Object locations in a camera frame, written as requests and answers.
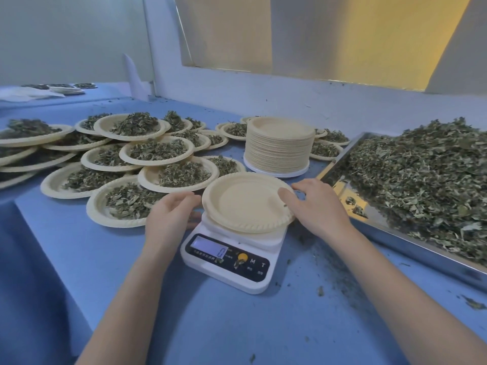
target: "white paper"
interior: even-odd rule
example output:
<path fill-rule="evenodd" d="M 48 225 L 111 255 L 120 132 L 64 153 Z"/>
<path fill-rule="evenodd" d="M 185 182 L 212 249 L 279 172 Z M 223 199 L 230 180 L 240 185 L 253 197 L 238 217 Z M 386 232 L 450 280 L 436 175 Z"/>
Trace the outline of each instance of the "white paper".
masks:
<path fill-rule="evenodd" d="M 123 57 L 124 57 L 125 72 L 129 80 L 131 97 L 142 101 L 149 101 L 149 95 L 147 94 L 147 91 L 144 89 L 144 86 L 142 84 L 142 81 L 140 80 L 139 74 L 137 73 L 137 68 L 135 67 L 134 62 L 126 53 L 123 55 Z"/>
<path fill-rule="evenodd" d="M 31 100 L 45 99 L 48 97 L 65 97 L 62 93 L 52 92 L 47 89 L 32 87 L 10 87 L 0 89 L 0 100 L 10 102 L 28 102 Z"/>

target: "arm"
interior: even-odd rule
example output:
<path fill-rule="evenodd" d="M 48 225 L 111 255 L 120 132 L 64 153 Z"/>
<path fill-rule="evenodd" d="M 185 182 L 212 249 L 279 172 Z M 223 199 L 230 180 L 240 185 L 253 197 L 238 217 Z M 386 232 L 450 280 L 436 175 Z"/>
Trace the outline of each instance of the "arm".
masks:
<path fill-rule="evenodd" d="M 190 193 L 164 196 L 146 223 L 146 241 L 77 365 L 145 364 L 164 273 L 176 254 L 190 216 L 201 201 Z"/>
<path fill-rule="evenodd" d="M 279 196 L 342 258 L 412 364 L 487 363 L 487 343 L 431 299 L 357 231 L 328 184 L 305 179 Z"/>

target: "scale platform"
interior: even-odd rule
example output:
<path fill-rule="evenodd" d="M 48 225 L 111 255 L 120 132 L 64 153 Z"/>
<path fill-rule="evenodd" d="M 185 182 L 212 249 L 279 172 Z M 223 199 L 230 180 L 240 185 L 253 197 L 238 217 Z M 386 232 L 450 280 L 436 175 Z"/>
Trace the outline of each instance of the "scale platform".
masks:
<path fill-rule="evenodd" d="M 271 233 L 238 233 L 213 221 L 206 213 L 183 241 L 186 265 L 248 294 L 269 286 L 287 226 Z"/>

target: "right hand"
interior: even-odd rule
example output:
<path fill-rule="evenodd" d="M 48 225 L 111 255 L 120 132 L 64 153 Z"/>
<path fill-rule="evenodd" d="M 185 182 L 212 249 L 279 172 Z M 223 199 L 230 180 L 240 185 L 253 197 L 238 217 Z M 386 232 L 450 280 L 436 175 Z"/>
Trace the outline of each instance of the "right hand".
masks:
<path fill-rule="evenodd" d="M 330 185 L 311 178 L 291 184 L 291 187 L 305 193 L 306 200 L 299 200 L 294 192 L 285 188 L 280 188 L 277 193 L 311 233 L 330 242 L 354 229 L 345 208 Z"/>

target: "metal tray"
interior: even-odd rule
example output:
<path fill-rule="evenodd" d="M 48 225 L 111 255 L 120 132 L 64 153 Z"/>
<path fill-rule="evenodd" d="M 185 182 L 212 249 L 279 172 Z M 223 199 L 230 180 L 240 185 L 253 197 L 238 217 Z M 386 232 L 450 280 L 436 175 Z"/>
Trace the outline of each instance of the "metal tray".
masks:
<path fill-rule="evenodd" d="M 379 134 L 363 132 L 355 137 L 344 152 L 338 155 L 335 162 L 330 163 L 317 178 L 334 188 L 347 209 L 352 224 L 369 239 L 487 292 L 487 268 L 391 228 L 386 218 L 376 208 L 369 205 L 367 200 L 350 185 L 347 179 L 347 163 L 350 153 L 364 140 L 377 135 Z M 347 205 L 345 202 L 348 196 L 353 196 L 368 218 L 352 213 L 353 206 Z"/>

